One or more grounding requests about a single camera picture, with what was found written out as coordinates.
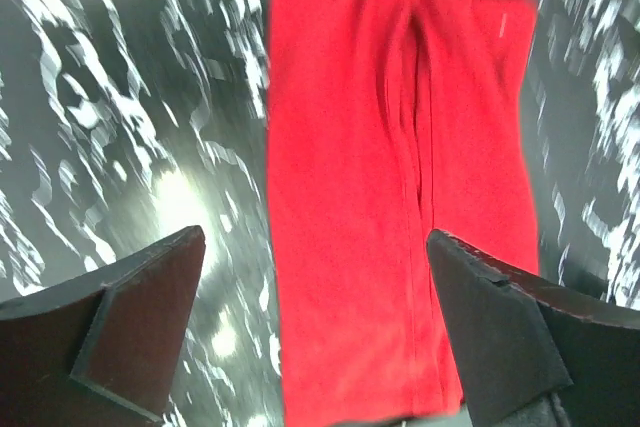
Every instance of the folded red cloth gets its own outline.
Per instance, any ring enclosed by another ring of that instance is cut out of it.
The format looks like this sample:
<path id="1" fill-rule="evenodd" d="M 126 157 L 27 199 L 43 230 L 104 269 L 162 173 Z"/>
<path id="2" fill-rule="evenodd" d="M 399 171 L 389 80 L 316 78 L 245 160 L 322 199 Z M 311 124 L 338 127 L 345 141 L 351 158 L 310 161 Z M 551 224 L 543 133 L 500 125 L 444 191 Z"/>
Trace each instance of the folded red cloth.
<path id="1" fill-rule="evenodd" d="M 288 427 L 459 409 L 425 241 L 538 272 L 518 116 L 534 23 L 532 0 L 271 0 Z"/>

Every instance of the red garment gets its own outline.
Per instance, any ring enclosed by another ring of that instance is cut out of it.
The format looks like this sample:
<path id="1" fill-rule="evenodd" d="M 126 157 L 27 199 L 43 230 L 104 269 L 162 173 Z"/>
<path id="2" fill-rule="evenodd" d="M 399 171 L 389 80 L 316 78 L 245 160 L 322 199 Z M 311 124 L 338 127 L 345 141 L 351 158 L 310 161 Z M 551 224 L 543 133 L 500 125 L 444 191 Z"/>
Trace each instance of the red garment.
<path id="1" fill-rule="evenodd" d="M 518 116 L 534 22 L 531 0 L 272 0 L 288 427 L 459 409 L 425 241 L 538 272 Z"/>

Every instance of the red fabric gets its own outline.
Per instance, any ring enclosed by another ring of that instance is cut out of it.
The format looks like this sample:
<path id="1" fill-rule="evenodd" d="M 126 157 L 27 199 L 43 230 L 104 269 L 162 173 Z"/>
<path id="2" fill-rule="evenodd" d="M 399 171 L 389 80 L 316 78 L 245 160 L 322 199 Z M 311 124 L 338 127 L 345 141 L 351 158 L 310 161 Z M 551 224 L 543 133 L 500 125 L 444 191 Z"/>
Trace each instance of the red fabric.
<path id="1" fill-rule="evenodd" d="M 459 409 L 425 241 L 538 272 L 518 121 L 534 22 L 531 0 L 272 0 L 288 427 Z"/>

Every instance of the red cloth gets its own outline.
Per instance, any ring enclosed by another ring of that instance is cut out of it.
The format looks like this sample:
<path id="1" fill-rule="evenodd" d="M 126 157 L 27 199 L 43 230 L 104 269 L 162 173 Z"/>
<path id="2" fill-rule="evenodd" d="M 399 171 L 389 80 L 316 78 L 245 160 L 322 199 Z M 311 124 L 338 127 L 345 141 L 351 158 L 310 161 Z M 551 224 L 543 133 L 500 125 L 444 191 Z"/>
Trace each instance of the red cloth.
<path id="1" fill-rule="evenodd" d="M 518 116 L 534 22 L 531 0 L 272 0 L 288 427 L 459 409 L 425 241 L 538 272 Z"/>

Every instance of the black and white marbled surface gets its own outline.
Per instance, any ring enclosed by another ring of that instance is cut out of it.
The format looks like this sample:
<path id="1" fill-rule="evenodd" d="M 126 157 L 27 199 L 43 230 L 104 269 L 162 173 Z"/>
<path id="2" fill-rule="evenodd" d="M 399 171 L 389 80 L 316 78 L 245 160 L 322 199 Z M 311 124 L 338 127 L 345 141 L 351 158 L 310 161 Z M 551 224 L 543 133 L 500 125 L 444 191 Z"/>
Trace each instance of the black and white marbled surface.
<path id="1" fill-rule="evenodd" d="M 0 0 L 0 300 L 202 225 L 167 426 L 282 425 L 267 1 Z M 543 272 L 640 309 L 640 1 L 539 2 L 522 112 Z"/>

